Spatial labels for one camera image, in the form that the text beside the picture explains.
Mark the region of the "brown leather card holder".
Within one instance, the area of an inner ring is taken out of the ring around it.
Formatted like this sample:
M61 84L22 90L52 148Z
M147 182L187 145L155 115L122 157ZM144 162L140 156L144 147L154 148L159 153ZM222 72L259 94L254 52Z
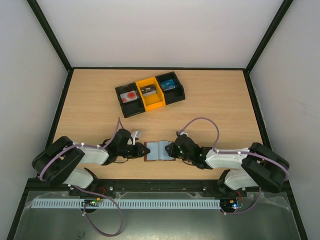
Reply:
M145 142L144 145L150 152L144 156L144 161L175 161L176 159L169 156L165 149L165 147L169 146L171 143L172 142L166 140Z

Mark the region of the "black enclosure frame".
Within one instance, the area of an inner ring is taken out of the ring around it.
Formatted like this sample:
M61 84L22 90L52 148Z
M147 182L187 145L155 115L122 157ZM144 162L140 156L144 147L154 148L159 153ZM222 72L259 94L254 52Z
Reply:
M254 68L255 64L257 63L258 59L260 58L261 54L263 53L265 47L267 46L267 44L269 43L270 39L272 38L272 35L274 34L274 32L276 31L277 27L279 26L279 24L281 23L283 17L285 16L285 14L287 13L288 9L290 8L291 4L293 3L293 0L283 0L283 2L281 3L279 9L277 10L274 18L272 19L272 22L270 23L267 31L265 32L262 40L260 41L257 49L255 50L252 58L250 59L248 65L246 68L225 68L225 67L72 67L71 64L69 63L61 45L59 44L58 39L56 38L52 28L50 27L49 22L47 21L43 11L41 10L40 5L38 4L37 0L27 0L27 3L29 4L31 10L33 11L33 14L35 15L35 17L37 18L38 22L40 23L43 31L45 32L47 38L49 39L51 45L53 46L54 50L56 51L58 57L60 58L62 64L64 65L66 71L67 71L67 77L65 79L65 83L62 89L62 93L61 93L61 97L59 99L59 103L57 106L57 110L55 112L54 115L54 119L51 125L51 129L48 135L48 139L46 142L46 147L49 145L49 142L53 140L53 134L56 132L57 130L57 126L58 126L58 121L60 120L60 116L62 113L62 107L65 103L65 99L68 93L68 89L71 83L71 77L73 75L73 72L75 69L94 69L94 70L113 70L113 69L119 69L119 70L191 70L191 71L195 71L195 70L209 70L209 71L243 71L244 74L244 79L246 82L246 86L248 89L248 93L250 96L250 100L251 100L251 104L254 110L254 114L255 114L255 118L257 121L257 125L258 125L258 129L260 131L260 135L262 137L262 141L263 144L266 145L268 148L271 149L271 144L270 144L270 140L267 134L267 129L265 126L265 121L263 120L263 116L260 110L260 106L258 104L258 100L257 100L257 96L252 84L252 80L250 77L250 72L252 71L252 69ZM297 224L297 230L298 233L301 237L302 240L307 240L307 234L297 207L297 203L295 201L295 197L293 195L292 192L292 188L290 185L290 182L287 181L287 183L284 184L285 185L285 189L287 189L289 191L289 204L290 206L293 208L293 216L294 216L294 220ZM10 227L10 230L8 232L8 236L7 236L7 240L13 240L14 236L16 235L17 232L17 228L18 228L18 223L20 221L21 215L22 215L22 211L23 211L23 205L26 203L27 200L27 196L26 193L22 194L21 200L19 202L18 208L16 210L15 216L13 218L13 222L12 225Z

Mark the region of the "yellow middle bin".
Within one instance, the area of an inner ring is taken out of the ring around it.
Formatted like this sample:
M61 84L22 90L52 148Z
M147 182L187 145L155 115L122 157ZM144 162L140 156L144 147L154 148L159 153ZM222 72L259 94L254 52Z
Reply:
M151 111L166 105L165 96L155 77L136 81L145 111Z

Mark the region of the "right black bin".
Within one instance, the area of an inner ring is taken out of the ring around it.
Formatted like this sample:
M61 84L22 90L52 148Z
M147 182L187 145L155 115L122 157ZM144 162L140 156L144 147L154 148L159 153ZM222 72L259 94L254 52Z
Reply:
M155 78L163 92L166 105L186 99L184 87L174 71L157 75Z

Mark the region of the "black bin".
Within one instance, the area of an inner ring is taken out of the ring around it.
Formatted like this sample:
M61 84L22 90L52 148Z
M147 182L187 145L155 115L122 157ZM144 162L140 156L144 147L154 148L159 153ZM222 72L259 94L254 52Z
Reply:
M174 71L157 75L155 78L163 92L166 105L186 99L184 87Z
M146 111L142 96L135 82L118 86L115 88L115 92L124 118L129 118Z

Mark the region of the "red white card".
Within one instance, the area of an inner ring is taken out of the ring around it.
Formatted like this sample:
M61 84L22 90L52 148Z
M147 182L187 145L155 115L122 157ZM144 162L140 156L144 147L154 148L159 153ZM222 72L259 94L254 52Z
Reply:
M137 92L135 90L124 92L120 94L122 103L129 103L138 99Z

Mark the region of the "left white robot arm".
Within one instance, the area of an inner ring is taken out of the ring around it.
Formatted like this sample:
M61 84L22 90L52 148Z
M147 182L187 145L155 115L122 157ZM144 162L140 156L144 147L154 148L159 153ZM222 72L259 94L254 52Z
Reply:
M140 131L131 133L121 128L112 138L98 145L76 143L62 136L36 156L31 165L39 179L51 187L66 184L86 189L97 177L88 169L78 168L78 165L107 166L115 163L118 157L127 160L144 157L150 150L137 142L140 135Z

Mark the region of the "grey vip card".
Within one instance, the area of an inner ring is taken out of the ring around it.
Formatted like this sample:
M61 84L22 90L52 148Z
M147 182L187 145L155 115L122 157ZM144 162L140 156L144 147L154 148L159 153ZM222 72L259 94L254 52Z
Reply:
M154 84L142 86L140 88L143 97L151 96L157 93L157 88Z

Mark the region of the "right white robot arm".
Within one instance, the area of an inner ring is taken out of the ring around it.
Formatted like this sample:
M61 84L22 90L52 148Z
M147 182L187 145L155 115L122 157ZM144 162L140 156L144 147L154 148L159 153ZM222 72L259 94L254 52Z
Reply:
M218 191L224 196L250 187L278 193L289 178L290 164L258 142L242 149L217 149L200 147L188 135L181 134L164 149L170 157L201 170L225 169L218 183Z

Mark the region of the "left black bin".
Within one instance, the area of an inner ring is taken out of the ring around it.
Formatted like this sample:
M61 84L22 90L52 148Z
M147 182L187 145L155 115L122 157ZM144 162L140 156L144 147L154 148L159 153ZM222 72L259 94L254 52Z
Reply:
M135 82L118 86L115 88L115 92L124 118L129 118L146 111L142 96Z

